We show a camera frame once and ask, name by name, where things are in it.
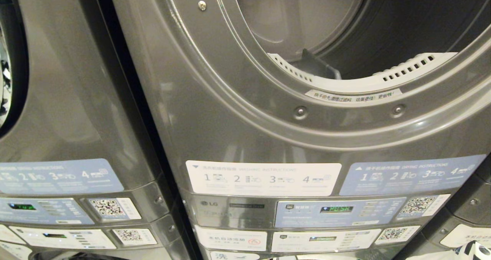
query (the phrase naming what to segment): qr code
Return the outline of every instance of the qr code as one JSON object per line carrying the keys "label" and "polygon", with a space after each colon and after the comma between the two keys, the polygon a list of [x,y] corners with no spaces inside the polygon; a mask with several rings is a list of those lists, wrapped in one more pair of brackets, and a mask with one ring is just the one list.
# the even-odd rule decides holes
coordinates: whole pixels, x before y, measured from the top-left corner
{"label": "qr code", "polygon": [[91,199],[91,204],[101,216],[125,216],[123,208],[115,199]]}
{"label": "qr code", "polygon": [[143,241],[142,236],[138,230],[114,230],[119,239],[123,242],[141,242]]}
{"label": "qr code", "polygon": [[380,234],[380,237],[379,239],[377,239],[377,241],[399,239],[406,231],[407,227],[395,227],[393,229],[385,229],[384,232]]}
{"label": "qr code", "polygon": [[433,203],[436,197],[413,197],[400,211],[401,214],[423,213]]}

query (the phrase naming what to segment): drying instructions sticker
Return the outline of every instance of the drying instructions sticker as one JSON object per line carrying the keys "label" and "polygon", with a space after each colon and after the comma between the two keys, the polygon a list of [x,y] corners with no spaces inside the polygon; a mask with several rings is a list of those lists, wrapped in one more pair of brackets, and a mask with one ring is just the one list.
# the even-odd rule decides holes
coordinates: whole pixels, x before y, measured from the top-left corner
{"label": "drying instructions sticker", "polygon": [[11,230],[9,230],[5,225],[0,225],[0,240],[12,243],[25,244],[23,239],[20,239]]}
{"label": "drying instructions sticker", "polygon": [[396,197],[359,201],[278,202],[275,227],[351,227],[387,224],[405,199],[405,197]]}
{"label": "drying instructions sticker", "polygon": [[418,231],[419,227],[419,225],[412,225],[410,227],[391,227],[389,229],[384,229],[376,239],[375,244],[406,242]]}
{"label": "drying instructions sticker", "polygon": [[194,192],[232,196],[329,196],[339,163],[186,161]]}
{"label": "drying instructions sticker", "polygon": [[19,260],[29,260],[32,250],[28,247],[0,242],[0,248],[5,249]]}
{"label": "drying instructions sticker", "polygon": [[456,248],[474,240],[486,248],[491,248],[491,227],[470,227],[460,224],[445,236],[440,244]]}
{"label": "drying instructions sticker", "polygon": [[157,241],[149,229],[118,229],[112,230],[123,245],[141,246],[155,245]]}
{"label": "drying instructions sticker", "polygon": [[58,249],[115,249],[116,246],[102,230],[53,230],[29,227],[10,227],[31,246]]}
{"label": "drying instructions sticker", "polygon": [[225,251],[211,251],[212,260],[258,260],[259,255],[255,253],[239,253]]}
{"label": "drying instructions sticker", "polygon": [[352,164],[341,196],[407,194],[460,187],[486,155]]}
{"label": "drying instructions sticker", "polygon": [[412,197],[397,215],[397,220],[433,216],[450,194]]}
{"label": "drying instructions sticker", "polygon": [[142,217],[129,197],[88,199],[103,220],[140,220]]}
{"label": "drying instructions sticker", "polygon": [[366,249],[380,229],[346,232],[275,232],[272,252],[329,252]]}
{"label": "drying instructions sticker", "polygon": [[388,99],[401,94],[402,91],[400,89],[393,89],[388,92],[381,92],[377,94],[360,95],[360,96],[330,94],[327,92],[321,92],[312,89],[309,90],[305,95],[312,97],[314,99],[319,99],[321,101],[350,104],[350,103],[365,103],[365,102],[372,102],[382,99]]}
{"label": "drying instructions sticker", "polygon": [[19,199],[0,197],[0,220],[32,224],[84,224],[94,222],[74,199]]}
{"label": "drying instructions sticker", "polygon": [[105,159],[0,163],[0,191],[7,194],[88,194],[124,190]]}
{"label": "drying instructions sticker", "polygon": [[194,226],[199,242],[209,249],[265,251],[268,234],[261,231],[215,230]]}

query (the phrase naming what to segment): washing instructions sticker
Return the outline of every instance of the washing instructions sticker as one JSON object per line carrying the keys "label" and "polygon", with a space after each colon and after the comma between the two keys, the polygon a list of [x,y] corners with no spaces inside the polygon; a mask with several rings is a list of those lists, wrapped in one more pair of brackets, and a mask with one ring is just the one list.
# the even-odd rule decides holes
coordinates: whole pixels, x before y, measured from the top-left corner
{"label": "washing instructions sticker", "polygon": [[20,199],[0,197],[0,220],[31,224],[84,224],[94,222],[74,199]]}
{"label": "washing instructions sticker", "polygon": [[389,229],[384,229],[380,236],[375,240],[375,244],[380,245],[406,242],[418,231],[419,228],[419,225],[412,225],[410,227],[391,227]]}
{"label": "washing instructions sticker", "polygon": [[107,160],[0,163],[0,192],[64,195],[124,190]]}
{"label": "washing instructions sticker", "polygon": [[339,195],[407,194],[460,187],[486,155],[465,157],[362,162],[349,168]]}
{"label": "washing instructions sticker", "polygon": [[259,255],[255,253],[239,253],[226,251],[210,251],[212,260],[258,260]]}
{"label": "washing instructions sticker", "polygon": [[387,224],[405,197],[358,201],[281,201],[275,227],[352,227]]}
{"label": "washing instructions sticker", "polygon": [[26,246],[0,242],[0,248],[5,249],[19,260],[29,260],[32,250]]}
{"label": "washing instructions sticker", "polygon": [[329,196],[340,163],[186,161],[194,192],[232,196]]}
{"label": "washing instructions sticker", "polygon": [[95,197],[87,200],[103,221],[142,218],[129,197]]}
{"label": "washing instructions sticker", "polygon": [[9,230],[5,225],[0,225],[0,240],[12,243],[25,244],[23,239],[20,239],[11,230]]}
{"label": "washing instructions sticker", "polygon": [[262,231],[215,230],[194,226],[199,242],[209,249],[265,251],[268,234]]}
{"label": "washing instructions sticker", "polygon": [[449,197],[450,194],[412,197],[400,210],[396,219],[403,220],[433,216]]}
{"label": "washing instructions sticker", "polygon": [[366,249],[380,229],[345,232],[275,232],[272,252],[330,252]]}
{"label": "washing instructions sticker", "polygon": [[470,227],[460,224],[445,236],[440,244],[456,248],[474,240],[491,249],[491,227]]}
{"label": "washing instructions sticker", "polygon": [[116,246],[102,230],[54,230],[29,227],[10,227],[31,246],[58,249],[115,249]]}
{"label": "washing instructions sticker", "polygon": [[369,94],[369,95],[359,95],[359,96],[330,94],[327,92],[321,92],[315,89],[311,89],[305,95],[312,97],[314,99],[331,102],[331,103],[353,104],[353,103],[367,103],[372,101],[389,99],[391,97],[398,96],[401,94],[402,91],[400,89],[393,89],[388,92],[381,92],[381,93]]}
{"label": "washing instructions sticker", "polygon": [[125,246],[155,245],[157,241],[149,229],[112,230]]}

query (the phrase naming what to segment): display screen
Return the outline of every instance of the display screen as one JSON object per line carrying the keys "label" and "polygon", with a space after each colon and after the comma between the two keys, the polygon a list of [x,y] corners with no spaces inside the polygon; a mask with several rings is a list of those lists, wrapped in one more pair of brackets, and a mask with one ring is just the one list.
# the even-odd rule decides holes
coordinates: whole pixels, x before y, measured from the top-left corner
{"label": "display screen", "polygon": [[49,237],[49,238],[66,238],[65,235],[63,234],[49,234],[49,233],[43,233],[43,235],[45,237]]}
{"label": "display screen", "polygon": [[12,209],[21,209],[24,211],[34,211],[36,208],[32,204],[8,204]]}
{"label": "display screen", "polygon": [[350,213],[354,206],[323,206],[321,213]]}
{"label": "display screen", "polygon": [[335,241],[336,236],[328,236],[328,237],[310,237],[308,240],[309,242],[311,241]]}

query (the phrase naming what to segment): stacked washer dryer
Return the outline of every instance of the stacked washer dryer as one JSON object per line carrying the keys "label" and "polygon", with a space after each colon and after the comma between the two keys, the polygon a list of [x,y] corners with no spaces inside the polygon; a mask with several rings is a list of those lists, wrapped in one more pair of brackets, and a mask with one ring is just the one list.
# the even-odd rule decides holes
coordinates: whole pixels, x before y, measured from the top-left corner
{"label": "stacked washer dryer", "polygon": [[20,260],[193,258],[97,1],[0,8],[0,247]]}
{"label": "stacked washer dryer", "polygon": [[391,259],[491,150],[489,0],[114,0],[206,259]]}
{"label": "stacked washer dryer", "polygon": [[470,241],[491,248],[491,156],[397,256],[454,249]]}

